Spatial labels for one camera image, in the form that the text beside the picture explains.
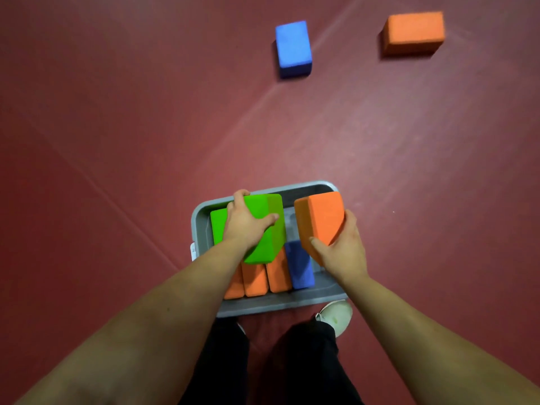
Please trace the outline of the person's right hand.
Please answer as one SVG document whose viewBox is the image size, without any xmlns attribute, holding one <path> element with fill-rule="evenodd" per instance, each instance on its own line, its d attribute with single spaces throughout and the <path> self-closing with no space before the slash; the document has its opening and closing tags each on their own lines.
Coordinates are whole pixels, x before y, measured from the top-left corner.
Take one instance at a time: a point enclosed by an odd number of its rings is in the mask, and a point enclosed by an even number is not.
<svg viewBox="0 0 540 405">
<path fill-rule="evenodd" d="M 342 288 L 361 287 L 369 279 L 366 251 L 351 210 L 345 210 L 345 222 L 334 241 L 334 250 L 334 258 L 322 258 L 322 266 Z"/>
</svg>

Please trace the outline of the person's left hand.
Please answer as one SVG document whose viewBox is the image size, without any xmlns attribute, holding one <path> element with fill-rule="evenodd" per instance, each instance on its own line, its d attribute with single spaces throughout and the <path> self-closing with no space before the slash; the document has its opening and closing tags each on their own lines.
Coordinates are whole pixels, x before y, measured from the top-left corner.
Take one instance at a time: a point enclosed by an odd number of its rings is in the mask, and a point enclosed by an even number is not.
<svg viewBox="0 0 540 405">
<path fill-rule="evenodd" d="M 253 227 L 254 217 L 245 203 L 245 197 L 251 192 L 245 189 L 233 194 L 233 201 L 227 205 L 227 220 L 222 240 L 227 244 L 235 244 L 244 252 L 255 247 L 264 232 L 256 231 Z"/>
</svg>

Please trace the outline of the green foam block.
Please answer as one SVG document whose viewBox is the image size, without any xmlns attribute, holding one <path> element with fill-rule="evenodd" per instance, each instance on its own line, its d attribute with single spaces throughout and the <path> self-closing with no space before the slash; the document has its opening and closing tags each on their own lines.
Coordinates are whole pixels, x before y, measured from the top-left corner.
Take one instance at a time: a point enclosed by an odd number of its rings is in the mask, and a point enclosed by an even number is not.
<svg viewBox="0 0 540 405">
<path fill-rule="evenodd" d="M 278 214 L 277 222 L 269 226 L 258 244 L 245 254 L 243 262 L 247 265 L 267 264 L 272 262 L 286 242 L 284 206 L 280 194 L 256 194 L 245 197 L 245 203 L 255 218 L 268 214 Z M 227 211 L 225 207 L 210 212 L 210 222 L 214 244 L 223 240 Z"/>
</svg>

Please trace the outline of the orange foam block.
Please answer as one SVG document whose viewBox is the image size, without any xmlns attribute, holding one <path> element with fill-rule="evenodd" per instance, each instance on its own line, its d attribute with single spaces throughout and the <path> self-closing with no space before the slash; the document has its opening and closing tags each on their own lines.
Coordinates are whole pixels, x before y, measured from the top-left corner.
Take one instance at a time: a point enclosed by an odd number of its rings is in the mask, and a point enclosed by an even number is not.
<svg viewBox="0 0 540 405">
<path fill-rule="evenodd" d="M 293 289 L 284 246 L 274 260 L 266 264 L 266 273 L 269 289 L 272 293 L 288 292 Z"/>
<path fill-rule="evenodd" d="M 311 244 L 310 238 L 317 238 L 328 246 L 340 235 L 345 224 L 345 208 L 340 192 L 332 191 L 296 199 L 294 210 L 302 247 L 323 267 L 322 257 Z"/>
<path fill-rule="evenodd" d="M 224 300 L 241 299 L 245 296 L 242 267 L 239 264 L 233 274 L 231 282 L 226 290 Z"/>
<path fill-rule="evenodd" d="M 265 295 L 269 284 L 265 264 L 248 265 L 241 263 L 245 296 L 248 298 Z"/>
<path fill-rule="evenodd" d="M 385 56 L 433 54 L 445 39 L 441 11 L 393 14 L 383 26 L 382 53 Z"/>
</svg>

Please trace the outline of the person's right forearm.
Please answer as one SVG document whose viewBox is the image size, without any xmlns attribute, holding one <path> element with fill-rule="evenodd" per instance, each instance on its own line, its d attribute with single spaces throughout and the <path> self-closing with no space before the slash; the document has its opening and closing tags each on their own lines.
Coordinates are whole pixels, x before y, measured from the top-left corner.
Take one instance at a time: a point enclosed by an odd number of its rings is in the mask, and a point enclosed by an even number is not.
<svg viewBox="0 0 540 405">
<path fill-rule="evenodd" d="M 540 405 L 540 387 L 368 275 L 336 279 L 418 405 Z"/>
</svg>

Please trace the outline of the person's left forearm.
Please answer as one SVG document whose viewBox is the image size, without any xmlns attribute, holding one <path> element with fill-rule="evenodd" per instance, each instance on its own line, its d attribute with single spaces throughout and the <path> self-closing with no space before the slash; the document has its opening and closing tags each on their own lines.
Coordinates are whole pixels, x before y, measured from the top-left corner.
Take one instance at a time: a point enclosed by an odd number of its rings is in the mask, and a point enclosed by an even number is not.
<svg viewBox="0 0 540 405">
<path fill-rule="evenodd" d="M 118 313 L 16 405 L 177 405 L 248 245 L 224 240 Z"/>
</svg>

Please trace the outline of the blue foam block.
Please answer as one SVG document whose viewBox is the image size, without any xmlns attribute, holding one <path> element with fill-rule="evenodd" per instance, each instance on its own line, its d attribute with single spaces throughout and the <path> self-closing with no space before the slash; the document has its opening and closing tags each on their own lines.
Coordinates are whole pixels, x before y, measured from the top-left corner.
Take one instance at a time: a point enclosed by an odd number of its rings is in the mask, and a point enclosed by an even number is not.
<svg viewBox="0 0 540 405">
<path fill-rule="evenodd" d="M 286 242 L 284 246 L 293 289 L 313 288 L 315 278 L 312 260 L 300 240 Z"/>
<path fill-rule="evenodd" d="M 307 77 L 313 68 L 312 49 L 305 20 L 275 28 L 280 79 Z"/>
</svg>

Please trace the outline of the gray plastic bin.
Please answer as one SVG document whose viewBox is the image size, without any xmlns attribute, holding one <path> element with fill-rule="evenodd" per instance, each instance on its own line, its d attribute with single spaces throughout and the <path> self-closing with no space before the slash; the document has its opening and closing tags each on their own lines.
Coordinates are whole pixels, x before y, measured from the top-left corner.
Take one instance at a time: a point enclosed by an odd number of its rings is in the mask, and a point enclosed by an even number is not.
<svg viewBox="0 0 540 405">
<path fill-rule="evenodd" d="M 338 188 L 333 183 L 317 180 L 256 190 L 252 194 L 280 194 L 284 206 L 287 240 L 298 240 L 299 234 L 294 213 L 294 201 L 301 197 L 332 191 L 338 191 Z M 194 209 L 191 217 L 191 231 L 192 240 L 197 249 L 197 257 L 204 254 L 214 245 L 210 212 L 220 207 L 226 207 L 226 204 L 232 200 L 233 196 L 207 200 L 197 205 Z M 251 298 L 243 297 L 241 299 L 223 300 L 217 317 L 239 317 L 312 306 L 347 298 L 347 294 L 341 286 L 314 259 L 312 259 L 312 268 L 315 278 L 315 286 L 313 288 L 279 293 L 268 292 L 265 295 Z"/>
</svg>

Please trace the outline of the white shoe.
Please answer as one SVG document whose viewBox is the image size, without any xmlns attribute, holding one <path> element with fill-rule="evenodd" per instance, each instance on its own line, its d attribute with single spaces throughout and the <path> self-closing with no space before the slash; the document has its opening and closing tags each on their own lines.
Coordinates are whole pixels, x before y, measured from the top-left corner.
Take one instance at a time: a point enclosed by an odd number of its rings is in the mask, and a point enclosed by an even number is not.
<svg viewBox="0 0 540 405">
<path fill-rule="evenodd" d="M 352 316 L 352 306 L 347 300 L 343 299 L 328 303 L 315 314 L 315 320 L 331 326 L 335 337 L 338 338 L 349 326 Z"/>
</svg>

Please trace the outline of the person's black trousers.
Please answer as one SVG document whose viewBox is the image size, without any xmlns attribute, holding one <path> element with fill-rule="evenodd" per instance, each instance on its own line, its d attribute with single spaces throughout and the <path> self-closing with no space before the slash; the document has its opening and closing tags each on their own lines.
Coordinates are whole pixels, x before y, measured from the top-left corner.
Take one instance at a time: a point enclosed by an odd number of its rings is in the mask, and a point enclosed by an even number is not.
<svg viewBox="0 0 540 405">
<path fill-rule="evenodd" d="M 216 319 L 178 405 L 247 405 L 250 343 L 236 318 Z M 339 360 L 334 329 L 293 325 L 261 374 L 261 405 L 365 405 Z"/>
</svg>

